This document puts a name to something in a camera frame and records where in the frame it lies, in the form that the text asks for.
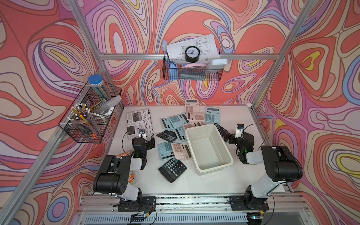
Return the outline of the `pink calculator front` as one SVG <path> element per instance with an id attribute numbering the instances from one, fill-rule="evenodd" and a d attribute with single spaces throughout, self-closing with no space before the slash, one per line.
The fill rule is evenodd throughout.
<path id="1" fill-rule="evenodd" d="M 187 144 L 172 143 L 173 154 L 177 160 L 190 160 L 192 159 L 190 149 Z"/>

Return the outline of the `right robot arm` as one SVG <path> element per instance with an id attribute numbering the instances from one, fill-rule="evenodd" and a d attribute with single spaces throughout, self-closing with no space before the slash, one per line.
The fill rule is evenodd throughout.
<path id="1" fill-rule="evenodd" d="M 278 187 L 300 180 L 303 168 L 287 146 L 262 145 L 254 150 L 254 136 L 244 132 L 229 138 L 229 144 L 236 146 L 236 155 L 246 166 L 263 165 L 264 175 L 249 185 L 243 195 L 229 196 L 233 211 L 267 211 L 267 199 Z"/>

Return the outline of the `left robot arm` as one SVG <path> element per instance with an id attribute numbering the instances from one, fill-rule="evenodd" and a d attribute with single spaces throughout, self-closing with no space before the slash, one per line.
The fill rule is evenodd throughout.
<path id="1" fill-rule="evenodd" d="M 147 164 L 147 151 L 155 147 L 155 138 L 148 141 L 138 137 L 132 140 L 134 154 L 132 156 L 108 155 L 104 158 L 95 180 L 93 191 L 101 194 L 116 195 L 132 202 L 142 200 L 142 191 L 129 183 L 130 172 L 143 170 Z"/>

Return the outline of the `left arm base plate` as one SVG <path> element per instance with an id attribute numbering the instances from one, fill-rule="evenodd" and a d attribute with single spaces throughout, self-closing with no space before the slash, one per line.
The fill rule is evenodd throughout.
<path id="1" fill-rule="evenodd" d="M 157 198 L 155 196 L 145 196 L 136 201 L 121 199 L 117 205 L 118 212 L 153 212 L 156 209 Z"/>

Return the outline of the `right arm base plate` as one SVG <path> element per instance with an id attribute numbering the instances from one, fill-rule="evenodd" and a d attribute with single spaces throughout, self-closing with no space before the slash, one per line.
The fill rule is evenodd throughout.
<path id="1" fill-rule="evenodd" d="M 255 198 L 241 196 L 229 196 L 232 211 L 268 211 L 267 198 Z"/>

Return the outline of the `black calculator front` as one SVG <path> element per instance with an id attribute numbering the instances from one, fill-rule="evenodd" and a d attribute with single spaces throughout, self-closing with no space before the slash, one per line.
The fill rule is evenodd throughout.
<path id="1" fill-rule="evenodd" d="M 173 183 L 187 170 L 187 167 L 180 160 L 172 158 L 158 170 L 169 183 Z"/>

